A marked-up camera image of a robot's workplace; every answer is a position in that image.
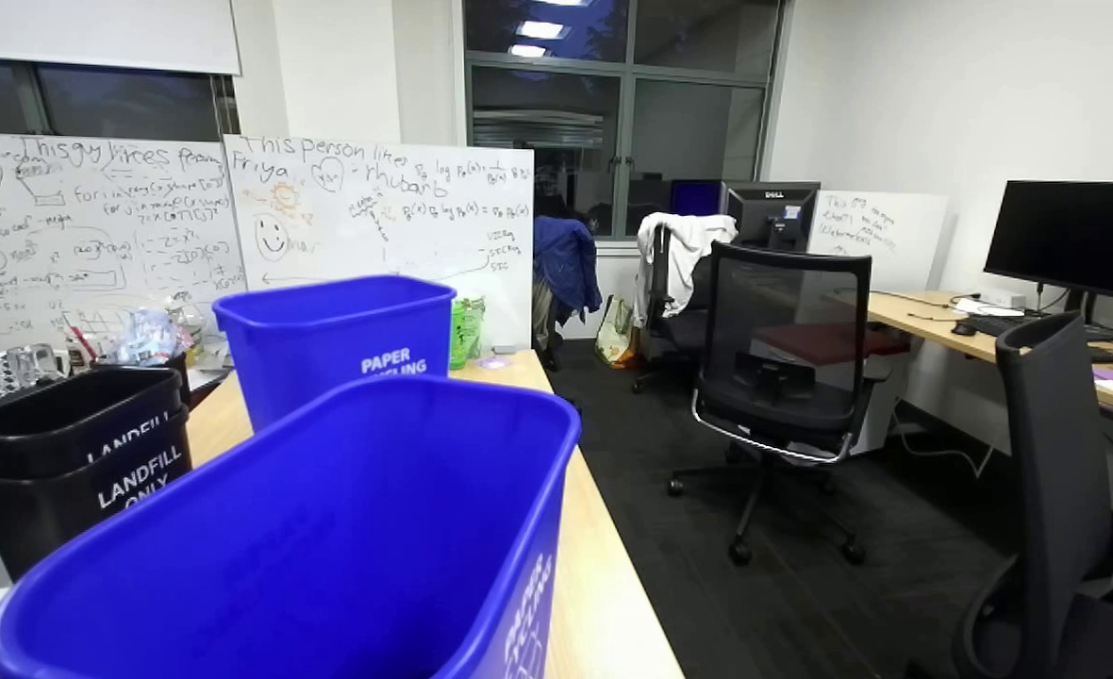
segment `computer monitor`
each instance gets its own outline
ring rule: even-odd
[[[1009,181],[986,270],[1068,285],[1068,310],[1113,295],[1113,185]]]
[[[722,212],[722,181],[671,181],[667,206],[676,216],[716,216]]]
[[[724,185],[736,244],[807,254],[820,181]]]

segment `whiteboard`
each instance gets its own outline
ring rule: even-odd
[[[221,145],[0,134],[0,348],[120,336],[246,292]]]
[[[482,299],[482,348],[531,333],[531,151],[228,134],[248,285],[400,270]]]
[[[946,201],[929,192],[820,192],[810,254],[868,254],[871,292],[932,292]]]

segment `ceiling light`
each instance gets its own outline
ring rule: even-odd
[[[564,23],[525,18],[519,35],[537,38],[537,43],[554,43],[564,35]]]
[[[521,57],[521,60],[541,60],[541,57],[549,57],[545,46],[510,46],[510,54]]]

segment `bag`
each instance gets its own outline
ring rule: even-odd
[[[605,302],[597,352],[610,370],[632,370],[637,361],[634,304],[620,295]]]
[[[457,299],[453,302],[453,310],[451,310],[451,370],[461,370],[480,355],[482,314],[488,314],[482,299]]]

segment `black office chair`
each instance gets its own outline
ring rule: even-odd
[[[1042,316],[995,342],[1023,554],[979,591],[955,634],[959,674],[1113,674],[1113,504],[1078,316]]]
[[[642,366],[632,381],[634,391],[667,375],[692,375],[705,352],[705,316],[709,316],[709,256],[693,263],[693,295],[683,314],[665,316],[667,304],[667,249],[671,231],[652,231],[652,269],[644,270],[644,314],[642,314]]]
[[[810,256],[715,244],[705,357],[692,396],[701,425],[734,437],[758,464],[686,469],[692,483],[745,483],[734,561],[746,561],[746,524],[778,470],[820,470],[861,437],[871,381],[866,376],[868,256]],[[823,517],[849,561],[866,561],[854,533]]]

